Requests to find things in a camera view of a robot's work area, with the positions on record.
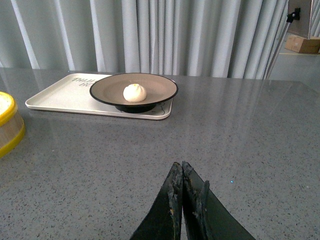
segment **black bowl rim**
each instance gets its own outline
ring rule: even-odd
[[[99,98],[97,98],[96,96],[93,95],[92,88],[96,83],[98,83],[98,82],[100,82],[100,81],[102,81],[104,79],[110,78],[112,76],[127,75],[127,74],[146,74],[146,75],[154,75],[154,76],[159,76],[159,77],[168,79],[169,81],[174,83],[174,85],[176,87],[176,91],[172,96],[170,96],[170,97],[168,97],[166,99],[163,99],[163,100],[160,100],[160,101],[156,101],[156,102],[150,102],[150,103],[145,103],[145,104],[135,104],[135,105],[132,105],[132,104],[131,105],[127,105],[127,104],[118,104],[118,103],[113,103],[113,102],[107,102],[107,101],[103,101],[103,100],[101,100],[101,99],[99,99]],[[93,97],[95,100],[97,100],[98,102],[101,102],[103,104],[108,104],[108,105],[117,106],[117,107],[126,107],[126,108],[140,108],[140,107],[147,107],[147,106],[156,105],[156,104],[160,104],[160,103],[166,102],[166,101],[172,99],[174,96],[176,96],[177,93],[178,93],[178,90],[179,90],[179,88],[178,88],[178,85],[176,84],[176,82],[173,81],[170,78],[165,77],[165,76],[158,75],[158,74],[152,74],[152,73],[144,73],[144,72],[126,72],[126,73],[119,73],[119,74],[113,74],[111,76],[106,76],[106,77],[100,79],[99,81],[96,81],[94,84],[91,85],[89,91],[90,91],[91,97]]]

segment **white tray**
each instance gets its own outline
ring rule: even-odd
[[[159,103],[150,111],[127,113],[95,100],[90,86],[111,75],[74,73],[57,81],[25,101],[30,109],[77,114],[93,114],[134,119],[162,120],[171,113],[173,99]]]

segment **cardboard box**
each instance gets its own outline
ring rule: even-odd
[[[312,36],[306,39],[296,35],[289,35],[285,48],[297,53],[317,54],[320,49],[320,37]]]

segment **curtain fold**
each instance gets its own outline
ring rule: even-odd
[[[285,4],[2,0],[0,67],[262,79]],[[315,0],[314,36],[319,9]]]

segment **gray countertop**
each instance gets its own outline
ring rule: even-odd
[[[320,96],[294,81],[171,76],[160,121],[31,110],[71,72],[0,68],[26,134],[0,159],[0,239],[129,239],[189,162],[258,240],[320,239]],[[184,225],[181,239],[187,239]]]

